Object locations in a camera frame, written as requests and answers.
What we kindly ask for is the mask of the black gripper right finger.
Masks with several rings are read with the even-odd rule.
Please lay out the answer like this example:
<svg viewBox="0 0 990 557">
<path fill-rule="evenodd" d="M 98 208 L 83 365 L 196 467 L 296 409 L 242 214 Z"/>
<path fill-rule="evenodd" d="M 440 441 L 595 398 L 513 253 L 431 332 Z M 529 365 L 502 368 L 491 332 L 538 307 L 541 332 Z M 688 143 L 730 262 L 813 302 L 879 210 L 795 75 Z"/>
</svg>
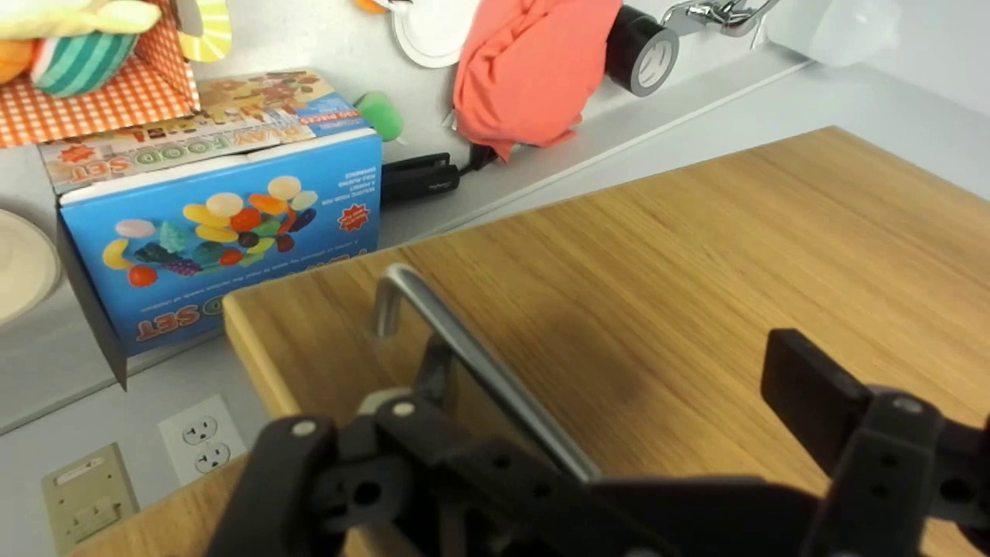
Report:
<svg viewBox="0 0 990 557">
<path fill-rule="evenodd" d="M 813 466 L 835 480 L 873 389 L 801 332 L 772 328 L 764 348 L 762 400 Z"/>
</svg>

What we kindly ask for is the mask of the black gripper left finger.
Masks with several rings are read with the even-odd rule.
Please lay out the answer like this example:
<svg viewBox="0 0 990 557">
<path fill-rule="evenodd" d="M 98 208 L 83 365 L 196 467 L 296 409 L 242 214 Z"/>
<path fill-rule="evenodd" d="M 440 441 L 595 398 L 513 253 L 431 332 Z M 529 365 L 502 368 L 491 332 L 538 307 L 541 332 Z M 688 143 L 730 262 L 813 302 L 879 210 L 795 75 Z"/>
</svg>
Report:
<svg viewBox="0 0 990 557">
<path fill-rule="evenodd" d="M 453 351 L 443 337 L 431 337 L 418 365 L 413 389 L 446 409 L 453 400 Z"/>
</svg>

